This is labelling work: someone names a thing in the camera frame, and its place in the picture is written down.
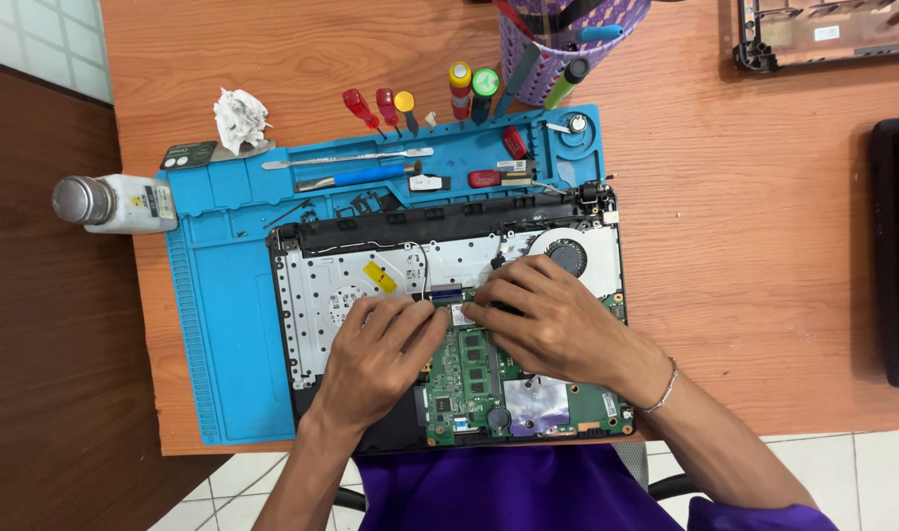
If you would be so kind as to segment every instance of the hand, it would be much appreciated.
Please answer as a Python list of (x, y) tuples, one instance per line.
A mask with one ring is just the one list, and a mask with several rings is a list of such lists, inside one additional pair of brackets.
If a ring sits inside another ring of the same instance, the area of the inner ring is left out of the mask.
[[(496, 301), (524, 316), (486, 307)], [(463, 314), (491, 330), (525, 372), (602, 385), (637, 407), (658, 402), (672, 373), (659, 347), (614, 318), (581, 281), (543, 254), (493, 271)]]
[(406, 295), (359, 298), (331, 343), (309, 413), (322, 412), (360, 437), (394, 407), (443, 342), (450, 312), (433, 310), (430, 301)]

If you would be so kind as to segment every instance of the white bottle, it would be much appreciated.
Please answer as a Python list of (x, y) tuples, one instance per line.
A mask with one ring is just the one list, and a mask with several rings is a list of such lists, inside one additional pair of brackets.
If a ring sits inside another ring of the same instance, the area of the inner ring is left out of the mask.
[(69, 176), (53, 189), (53, 210), (90, 233), (150, 235), (178, 226), (171, 184), (159, 178)]

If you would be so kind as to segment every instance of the pen holder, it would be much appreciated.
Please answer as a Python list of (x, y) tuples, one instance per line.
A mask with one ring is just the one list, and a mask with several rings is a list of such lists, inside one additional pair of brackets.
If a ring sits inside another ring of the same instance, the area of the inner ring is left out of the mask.
[[(557, 0), (557, 2), (542, 2), (540, 0), (511, 0), (510, 4), (515, 10), (523, 14), (541, 14), (541, 9), (550, 8), (551, 13), (558, 12), (557, 6), (563, 9), (571, 0)], [(607, 0), (593, 11), (574, 21), (559, 35), (551, 35), (548, 44), (542, 39), (541, 57), (532, 68), (521, 90), (515, 96), (526, 105), (541, 107), (545, 96), (551, 92), (554, 83), (561, 77), (561, 72), (571, 59), (583, 57), (590, 61), (590, 68), (597, 66), (617, 44), (626, 39), (632, 30), (643, 20), (646, 12), (650, 10), (650, 0)], [(607, 26), (619, 24), (623, 27), (623, 35), (611, 42), (587, 42), (578, 43), (578, 51), (566, 51), (558, 49), (559, 45), (571, 42), (571, 38), (577, 30), (588, 26)], [(525, 46), (532, 40), (522, 33), (518, 27), (503, 14), (499, 14), (499, 38), (502, 42), (503, 80), (507, 84), (512, 77), (514, 67), (518, 65)]]

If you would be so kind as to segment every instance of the orange wood surface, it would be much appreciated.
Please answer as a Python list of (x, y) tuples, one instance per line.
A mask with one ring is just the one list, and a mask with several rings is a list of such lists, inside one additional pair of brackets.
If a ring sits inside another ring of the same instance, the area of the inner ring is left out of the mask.
[[(268, 108), (267, 137), (363, 135), (352, 87), (410, 90), (450, 122), (447, 70), (499, 65), (491, 4), (103, 2), (125, 172), (217, 137), (220, 87)], [(596, 103), (620, 199), (632, 328), (761, 435), (899, 428), (873, 337), (866, 143), (899, 116), (899, 59), (741, 75), (731, 1), (655, 4), (563, 105)], [(163, 236), (135, 238), (166, 454), (200, 442)]]

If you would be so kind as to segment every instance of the white tissue paper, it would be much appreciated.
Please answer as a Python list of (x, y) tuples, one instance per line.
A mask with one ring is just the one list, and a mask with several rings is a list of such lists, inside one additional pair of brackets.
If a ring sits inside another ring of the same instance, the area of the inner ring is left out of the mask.
[(216, 114), (216, 128), (220, 131), (220, 144), (240, 154), (244, 141), (256, 145), (262, 140), (267, 124), (267, 108), (245, 90), (224, 90), (220, 88), (220, 101), (213, 104)]

